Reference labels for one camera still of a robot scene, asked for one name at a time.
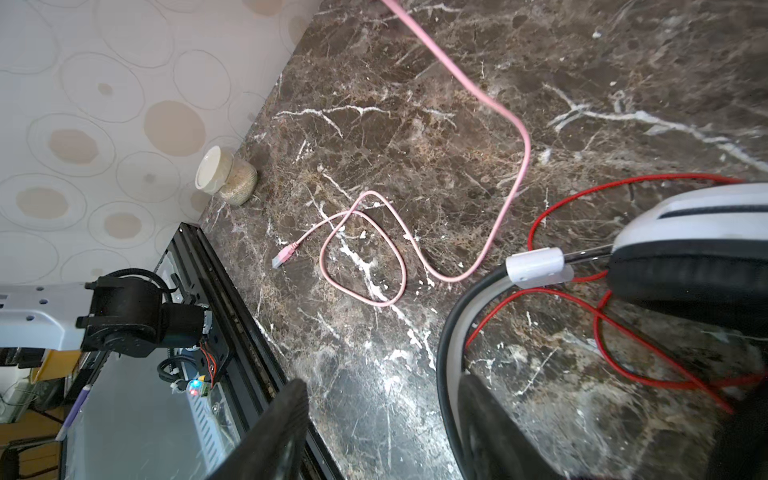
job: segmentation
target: white lid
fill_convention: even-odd
[[[197,167],[197,175],[194,178],[194,186],[198,190],[203,190],[205,187],[213,181],[216,176],[216,170],[219,168],[221,162],[221,147],[218,145],[213,146],[204,156],[200,162],[200,166]]]

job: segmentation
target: red wire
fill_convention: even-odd
[[[723,177],[722,175],[714,175],[714,174],[659,174],[659,175],[640,175],[639,177],[629,177],[623,180],[616,180],[615,182],[610,182],[608,184],[597,185],[596,187],[588,188],[587,190],[581,191],[577,194],[571,195],[570,197],[564,198],[563,200],[560,200],[556,204],[549,207],[547,210],[544,210],[544,213],[539,215],[538,218],[534,220],[533,225],[531,225],[531,230],[528,231],[528,249],[534,250],[533,238],[534,238],[534,235],[536,234],[536,229],[538,229],[539,224],[547,217],[547,215],[551,214],[552,212],[562,207],[563,205],[569,204],[570,202],[572,202],[573,200],[576,200],[577,198],[583,197],[584,195],[593,194],[601,190],[607,190],[608,188],[620,187],[621,185],[627,185],[627,184],[636,184],[638,182],[645,182],[649,180],[686,180],[686,179],[711,180],[719,184],[742,183],[742,180],[739,180],[738,178]],[[595,275],[590,275],[590,276],[577,276],[572,281],[577,283],[586,283],[586,282],[591,282],[592,280],[599,280],[606,275],[608,275],[608,272],[604,271],[604,272],[596,273]]]
[[[736,178],[730,178],[730,177],[721,177],[720,175],[712,175],[712,174],[663,174],[663,175],[644,175],[641,177],[632,177],[632,178],[626,178],[624,180],[619,180],[615,182],[610,182],[609,184],[599,185],[597,187],[592,187],[587,190],[584,190],[582,192],[579,192],[575,195],[571,195],[568,198],[565,198],[559,202],[557,202],[555,205],[552,205],[547,210],[544,211],[533,223],[531,226],[530,232],[528,232],[528,249],[533,250],[533,238],[536,233],[536,229],[538,228],[538,225],[541,223],[543,219],[546,218],[547,215],[551,214],[553,211],[557,210],[558,208],[562,207],[563,205],[579,198],[583,197],[584,195],[589,195],[594,192],[600,191],[600,190],[606,190],[608,188],[612,187],[618,187],[620,185],[626,185],[626,184],[633,184],[641,181],[647,181],[647,180],[681,180],[681,179],[695,179],[695,180],[713,180],[717,183],[721,184],[738,184],[741,183],[741,180],[738,180]],[[592,280],[599,280],[607,275],[607,271],[597,273],[595,275],[590,276],[583,276],[583,277],[577,277],[574,278],[574,282],[591,282]],[[653,386],[657,388],[662,389],[681,389],[681,390],[695,390],[695,389],[701,389],[703,390],[707,395],[712,397],[712,399],[717,403],[717,405],[721,406],[726,412],[733,413],[733,408],[730,406],[728,401],[726,401],[715,388],[723,388],[726,386],[741,386],[741,385],[749,385],[753,383],[758,383],[761,381],[765,373],[756,373],[752,375],[747,376],[741,376],[736,377],[732,379],[721,379],[716,380],[711,383],[711,385],[705,383],[703,380],[696,377],[693,373],[685,369],[680,363],[676,362],[674,359],[669,357],[664,351],[659,349],[657,346],[647,342],[646,340],[640,338],[635,332],[628,329],[627,327],[621,325],[620,323],[616,322],[609,316],[607,316],[605,313],[603,313],[603,308],[608,303],[608,300],[611,298],[612,292],[608,290],[605,295],[603,295],[603,298],[601,299],[600,303],[598,304],[598,307],[595,308],[589,303],[585,302],[582,299],[579,299],[575,296],[572,296],[565,292],[560,292],[558,290],[552,290],[548,288],[530,288],[526,290],[520,290],[518,292],[513,293],[512,295],[508,296],[506,299],[504,299],[501,303],[499,303],[478,325],[478,327],[475,329],[474,332],[469,336],[467,343],[465,344],[465,348],[469,348],[469,345],[472,343],[472,341],[477,338],[477,335],[480,333],[482,328],[487,324],[504,306],[506,306],[508,303],[512,302],[513,300],[517,299],[520,296],[526,295],[528,293],[549,293],[551,295],[559,296],[561,298],[565,298],[566,300],[569,300],[571,302],[577,303],[578,305],[582,306],[586,310],[589,310],[594,314],[593,318],[593,330],[594,330],[594,339],[595,342],[598,345],[598,349],[600,350],[600,353],[603,355],[605,360],[608,362],[608,364],[613,367],[616,372],[621,374],[622,376],[634,380],[635,382],[641,383],[646,386]],[[606,322],[610,323],[612,326],[617,328],[621,333],[623,333],[625,336],[629,337],[630,339],[640,343],[642,346],[644,346],[646,349],[649,349],[654,355],[659,356],[662,358],[665,362],[669,363],[672,367],[674,367],[682,376],[686,377],[688,381],[686,382],[672,382],[667,380],[657,380],[657,379],[651,379],[645,376],[639,376],[632,372],[629,372],[626,370],[623,366],[621,366],[608,352],[608,350],[605,348],[605,344],[602,337],[602,324],[601,322],[605,320]]]
[[[208,364],[208,373],[210,374],[210,384],[213,385],[214,377],[216,376],[219,370],[219,366],[216,363],[216,359],[214,358],[213,354],[205,350],[207,345],[208,345],[207,343],[200,344],[200,351],[205,356],[206,363]]]

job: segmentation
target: brown marble surface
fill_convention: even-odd
[[[534,163],[481,268],[525,248],[548,205],[638,174],[706,171],[768,179],[768,4],[731,0],[444,0],[404,2],[485,91],[528,126]],[[409,268],[405,296],[376,309],[319,274],[330,232],[283,268],[283,245],[369,188],[385,194],[444,273],[471,264],[521,160],[515,129],[478,105],[378,2],[327,0],[240,149],[260,171],[242,207],[214,200],[201,223],[292,376],[347,478],[458,478],[435,392],[445,316],[479,275],[430,278],[396,222],[366,212]],[[610,243],[659,200],[700,184],[622,187],[557,212],[539,245]],[[331,275],[377,299],[399,286],[383,241],[352,219],[329,248]],[[599,266],[580,266],[580,273]],[[564,286],[596,303],[603,283]],[[762,366],[736,333],[615,302],[643,331],[704,376]],[[674,379],[660,361],[606,329],[631,368]],[[651,389],[613,373],[591,318],[547,297],[520,299],[468,355],[471,371],[564,475],[701,478],[718,408],[698,392]]]

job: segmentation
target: wallpaper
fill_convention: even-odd
[[[0,283],[153,268],[319,0],[2,0]]]

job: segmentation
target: pink usb cable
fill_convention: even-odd
[[[368,190],[366,192],[363,192],[360,194],[359,197],[357,197],[357,200],[355,200],[355,203],[352,204],[352,206],[349,208],[349,210],[339,212],[324,221],[318,223],[317,225],[312,226],[308,231],[304,233],[304,235],[301,236],[296,242],[291,243],[289,246],[285,247],[283,250],[280,251],[280,253],[277,254],[277,257],[275,257],[272,260],[272,266],[274,268],[279,267],[293,255],[293,252],[296,251],[296,249],[299,247],[301,242],[303,242],[313,231],[320,228],[322,225],[329,223],[331,220],[334,220],[338,217],[343,217],[341,221],[336,225],[336,227],[333,229],[331,234],[326,238],[325,243],[323,243],[323,247],[320,248],[320,255],[319,255],[319,264],[320,264],[320,272],[323,274],[323,277],[333,285],[335,288],[343,291],[344,293],[353,296],[360,300],[361,302],[368,303],[369,305],[373,306],[390,306],[393,303],[400,300],[400,297],[402,294],[406,291],[406,263],[402,259],[402,255],[400,255],[400,252],[397,250],[397,247],[392,242],[392,239],[389,238],[389,236],[384,233],[384,230],[376,224],[376,222],[371,219],[368,215],[363,213],[362,211],[357,210],[358,205],[360,205],[360,202],[365,197],[368,197],[370,195],[373,195],[374,197],[378,197],[384,205],[389,208],[389,211],[392,212],[392,215],[395,217],[397,222],[400,224],[400,227],[402,228],[402,231],[406,233],[406,238],[411,241],[411,244],[413,245],[413,249],[416,251],[416,255],[419,256],[419,259],[422,261],[422,264],[424,265],[424,268],[427,269],[428,272],[430,272],[435,278],[448,283],[455,283],[460,282],[464,280],[465,278],[472,275],[475,270],[478,269],[480,266],[480,263],[485,259],[485,255],[488,254],[488,251],[491,249],[491,245],[493,244],[493,240],[496,238],[496,234],[498,233],[499,227],[502,225],[502,221],[504,220],[504,216],[507,214],[507,211],[509,210],[510,205],[512,204],[512,201],[515,199],[515,196],[520,188],[520,184],[523,181],[523,178],[525,177],[526,171],[528,171],[528,164],[531,162],[531,138],[528,135],[528,131],[525,129],[525,126],[520,121],[519,118],[517,118],[512,112],[504,108],[503,105],[499,104],[496,100],[489,97],[485,92],[480,90],[477,85],[473,84],[469,78],[464,74],[461,69],[456,66],[455,63],[451,60],[451,58],[448,57],[448,55],[445,54],[443,50],[440,49],[440,47],[435,43],[432,38],[427,35],[427,33],[419,26],[416,21],[411,18],[410,15],[408,15],[408,12],[406,12],[400,4],[397,2],[397,0],[382,0],[386,4],[386,6],[389,7],[390,10],[392,10],[399,18],[402,20],[404,24],[408,26],[408,28],[411,29],[411,31],[419,37],[419,39],[426,45],[429,50],[432,51],[432,53],[437,57],[438,60],[453,74],[456,79],[461,82],[462,85],[464,85],[464,88],[466,88],[471,94],[473,94],[478,100],[480,100],[481,103],[488,105],[491,109],[498,112],[502,117],[509,120],[520,132],[520,136],[523,139],[523,144],[525,146],[525,154],[523,155],[523,161],[520,165],[520,171],[518,172],[518,176],[515,179],[515,183],[512,185],[512,189],[509,191],[509,195],[507,195],[507,199],[504,201],[504,205],[502,206],[501,211],[498,212],[498,216],[496,217],[496,221],[493,224],[493,228],[491,228],[491,233],[488,236],[488,240],[485,242],[485,245],[482,248],[482,251],[477,257],[477,260],[465,271],[459,276],[446,276],[442,273],[435,270],[431,265],[429,265],[429,262],[424,257],[424,254],[422,253],[421,249],[419,248],[419,244],[416,243],[416,241],[413,238],[413,235],[411,234],[411,230],[408,229],[406,224],[402,221],[402,218],[398,215],[398,213],[395,211],[394,207],[392,207],[391,203],[387,201],[387,199],[384,198],[383,195],[381,195],[379,192],[376,192],[374,190]],[[328,271],[326,270],[326,249],[328,248],[328,244],[330,241],[336,236],[336,234],[341,230],[341,228],[344,226],[347,220],[352,215],[358,215],[359,217],[362,217],[365,221],[371,224],[373,228],[376,229],[377,232],[382,236],[385,242],[387,242],[387,245],[389,245],[389,248],[392,249],[392,252],[397,257],[397,261],[400,263],[400,270],[402,273],[402,280],[400,282],[400,290],[398,290],[397,294],[391,298],[390,300],[386,300],[383,302],[376,302],[375,300],[371,300],[369,298],[365,298],[364,296],[353,292],[352,290],[339,285],[336,281],[334,281],[330,275],[328,274]]]

